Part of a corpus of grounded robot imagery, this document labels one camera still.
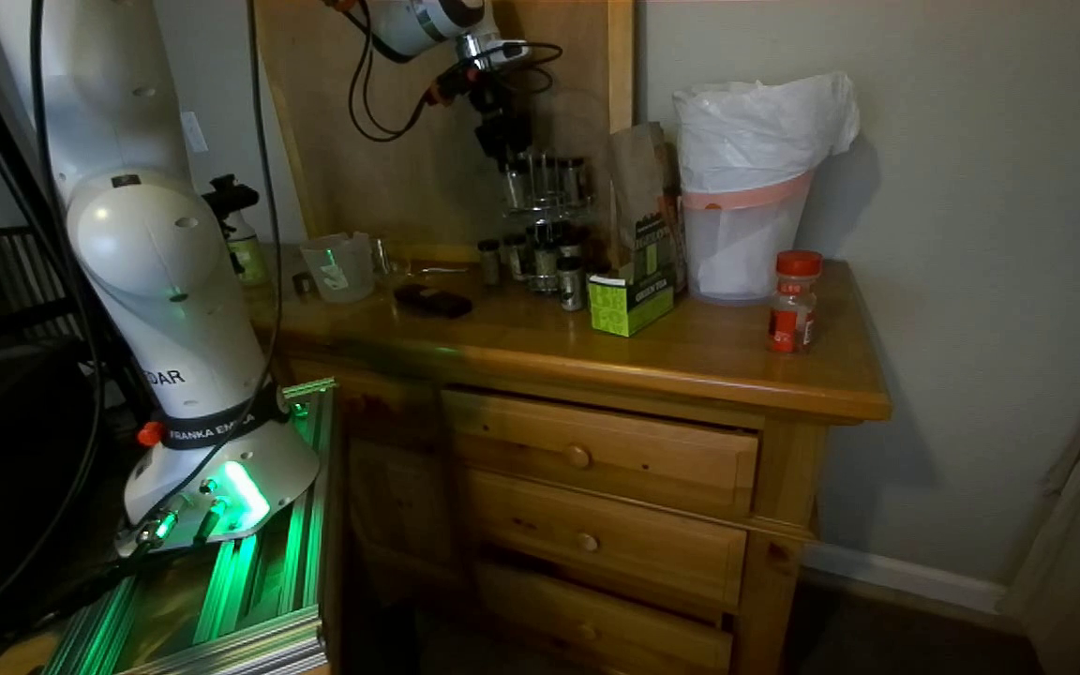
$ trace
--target wall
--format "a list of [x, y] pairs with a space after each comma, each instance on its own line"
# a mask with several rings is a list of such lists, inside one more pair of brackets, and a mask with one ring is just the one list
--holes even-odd
[[831, 69], [864, 138], [803, 246], [854, 268], [898, 418], [834, 439], [821, 541], [999, 589], [1080, 422], [1080, 6], [643, 0], [646, 122]]
[[153, 6], [177, 79], [194, 193], [209, 193], [214, 177], [232, 172], [263, 196], [259, 206], [239, 213], [263, 241], [274, 236], [274, 206], [283, 241], [304, 241], [304, 213], [291, 177], [279, 112], [263, 98], [263, 116], [256, 116], [244, 0]]

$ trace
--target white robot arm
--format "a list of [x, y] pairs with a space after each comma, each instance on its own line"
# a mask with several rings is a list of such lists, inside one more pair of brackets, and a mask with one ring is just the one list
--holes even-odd
[[[481, 0], [394, 0], [366, 36], [394, 59], [446, 42], [483, 71], [528, 57]], [[256, 533], [307, 492], [318, 461], [279, 412], [223, 224], [192, 193], [153, 0], [0, 0], [0, 52], [29, 132], [48, 138], [39, 148], [67, 246], [164, 418], [129, 477], [121, 552]]]

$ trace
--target drawer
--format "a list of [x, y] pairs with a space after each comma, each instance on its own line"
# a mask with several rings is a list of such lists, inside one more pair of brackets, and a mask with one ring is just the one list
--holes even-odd
[[742, 531], [689, 522], [631, 503], [576, 496], [497, 474], [471, 477], [471, 522], [481, 541], [636, 589], [736, 607]]
[[604, 408], [443, 391], [471, 466], [548, 477], [739, 522], [754, 501], [757, 437]]
[[481, 603], [607, 672], [724, 675], [731, 636], [506, 567], [476, 569]]

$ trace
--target baseboard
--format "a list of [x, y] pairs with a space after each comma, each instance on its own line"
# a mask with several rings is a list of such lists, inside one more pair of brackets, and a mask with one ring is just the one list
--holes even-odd
[[999, 603], [1004, 589], [984, 578], [959, 578], [959, 576], [947, 576], [933, 567], [864, 556], [864, 552], [834, 547], [834, 544], [811, 544], [808, 569], [831, 576], [834, 583], [844, 583], [844, 586], [868, 586], [868, 589], [901, 594], [901, 598], [916, 598], [928, 603], [1003, 619]]

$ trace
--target small box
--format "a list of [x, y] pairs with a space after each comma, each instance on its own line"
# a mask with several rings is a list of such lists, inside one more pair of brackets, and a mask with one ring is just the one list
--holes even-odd
[[594, 273], [586, 288], [588, 327], [599, 336], [636, 337], [677, 308], [677, 286], [668, 278], [631, 286], [627, 278]]

